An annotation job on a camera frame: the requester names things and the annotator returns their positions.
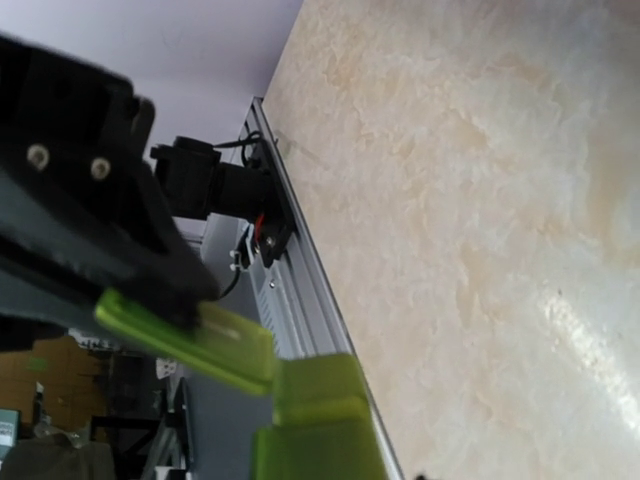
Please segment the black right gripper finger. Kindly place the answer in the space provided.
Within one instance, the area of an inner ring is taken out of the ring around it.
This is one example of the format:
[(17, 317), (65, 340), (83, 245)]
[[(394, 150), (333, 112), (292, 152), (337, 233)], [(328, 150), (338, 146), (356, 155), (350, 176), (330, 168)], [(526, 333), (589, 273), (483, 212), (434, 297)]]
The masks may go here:
[(219, 288), (143, 159), (150, 101), (120, 75), (1, 40), (1, 315), (90, 327), (113, 289), (191, 329)]

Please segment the green pill organizer box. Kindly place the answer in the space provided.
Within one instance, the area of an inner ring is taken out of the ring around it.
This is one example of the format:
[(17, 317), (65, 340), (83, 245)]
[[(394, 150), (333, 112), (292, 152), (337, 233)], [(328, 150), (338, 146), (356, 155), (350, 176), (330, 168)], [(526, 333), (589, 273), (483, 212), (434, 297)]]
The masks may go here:
[(283, 359), (272, 333), (203, 302), (187, 332), (110, 289), (95, 315), (127, 339), (245, 393), (269, 395), (272, 424), (256, 432), (254, 479), (383, 479), (364, 376), (348, 353)]

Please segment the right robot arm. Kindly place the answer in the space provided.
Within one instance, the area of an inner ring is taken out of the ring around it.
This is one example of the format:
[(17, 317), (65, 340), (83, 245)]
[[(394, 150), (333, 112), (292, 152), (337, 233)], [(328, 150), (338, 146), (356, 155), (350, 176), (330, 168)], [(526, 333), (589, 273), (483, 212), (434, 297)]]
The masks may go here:
[[(190, 329), (221, 291), (175, 218), (249, 218), (265, 177), (179, 137), (149, 149), (153, 104), (98, 66), (1, 40), (1, 311), (85, 324), (113, 289)], [(150, 166), (143, 158), (150, 152)]]

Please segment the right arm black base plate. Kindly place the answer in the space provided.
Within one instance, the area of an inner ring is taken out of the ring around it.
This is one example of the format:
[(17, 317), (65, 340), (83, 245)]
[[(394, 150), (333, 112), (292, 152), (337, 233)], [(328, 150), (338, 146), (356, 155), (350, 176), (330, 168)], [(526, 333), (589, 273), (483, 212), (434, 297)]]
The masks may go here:
[(274, 145), (251, 131), (241, 146), (242, 189), (254, 225), (254, 243), (269, 268), (279, 260), (295, 232), (295, 220), (276, 167)]

